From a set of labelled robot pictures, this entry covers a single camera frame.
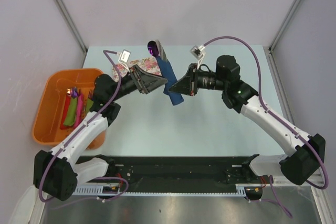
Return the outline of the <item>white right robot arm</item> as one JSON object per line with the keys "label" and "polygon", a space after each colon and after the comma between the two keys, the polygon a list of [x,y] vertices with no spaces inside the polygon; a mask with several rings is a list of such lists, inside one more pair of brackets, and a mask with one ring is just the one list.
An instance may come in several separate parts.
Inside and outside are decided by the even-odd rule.
{"label": "white right robot arm", "polygon": [[320,168],[324,161],[325,139],[298,129],[262,104],[259,93],[241,80],[235,57],[218,57],[215,71],[204,71],[195,63],[190,64],[187,73],[169,91],[195,96],[199,89],[221,91],[222,101],[229,109],[255,122],[283,149],[282,155],[251,156],[242,169],[245,181],[254,183],[263,175],[275,175],[302,185]]}

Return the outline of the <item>purple metal spoon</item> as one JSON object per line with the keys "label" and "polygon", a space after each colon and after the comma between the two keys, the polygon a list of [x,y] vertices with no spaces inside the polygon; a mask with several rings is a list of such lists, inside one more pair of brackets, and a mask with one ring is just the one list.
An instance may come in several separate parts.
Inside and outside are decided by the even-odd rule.
{"label": "purple metal spoon", "polygon": [[156,57],[156,58],[160,56],[159,49],[154,40],[151,40],[148,42],[147,48],[151,56]]}

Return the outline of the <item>dark blue paper napkin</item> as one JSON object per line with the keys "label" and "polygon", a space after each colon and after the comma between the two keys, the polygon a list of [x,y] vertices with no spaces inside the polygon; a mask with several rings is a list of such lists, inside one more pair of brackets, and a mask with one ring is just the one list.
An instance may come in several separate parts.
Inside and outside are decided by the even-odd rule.
{"label": "dark blue paper napkin", "polygon": [[169,91],[170,87],[177,82],[177,78],[170,62],[164,61],[161,58],[156,58],[156,60],[162,77],[167,80],[163,93],[169,96],[173,106],[181,104],[182,102],[184,102],[182,95],[180,93]]}

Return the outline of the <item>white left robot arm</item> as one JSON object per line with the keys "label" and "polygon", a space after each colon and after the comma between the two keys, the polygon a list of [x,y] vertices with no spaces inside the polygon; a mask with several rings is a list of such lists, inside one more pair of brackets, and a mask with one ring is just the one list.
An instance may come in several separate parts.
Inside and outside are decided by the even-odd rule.
{"label": "white left robot arm", "polygon": [[148,73],[138,65],[132,66],[124,77],[119,76],[117,82],[108,74],[97,76],[93,105],[79,126],[50,151],[41,150],[35,156],[33,184],[38,190],[40,201],[48,202],[43,197],[44,193],[51,199],[65,201],[78,185],[93,179],[112,181],[116,169],[107,157],[94,157],[81,164],[77,160],[118,116],[121,107],[115,100],[136,90],[148,94],[166,83],[166,78]]}

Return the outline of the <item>silver table knife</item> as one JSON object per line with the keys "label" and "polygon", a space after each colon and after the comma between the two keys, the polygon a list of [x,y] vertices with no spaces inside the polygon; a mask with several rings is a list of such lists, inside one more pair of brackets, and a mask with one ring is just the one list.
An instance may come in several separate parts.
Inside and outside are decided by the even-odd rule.
{"label": "silver table knife", "polygon": [[161,42],[159,40],[155,40],[156,46],[158,48],[158,52],[159,52],[159,56],[160,58],[165,61],[168,62],[167,56],[166,56],[166,52],[161,44]]}

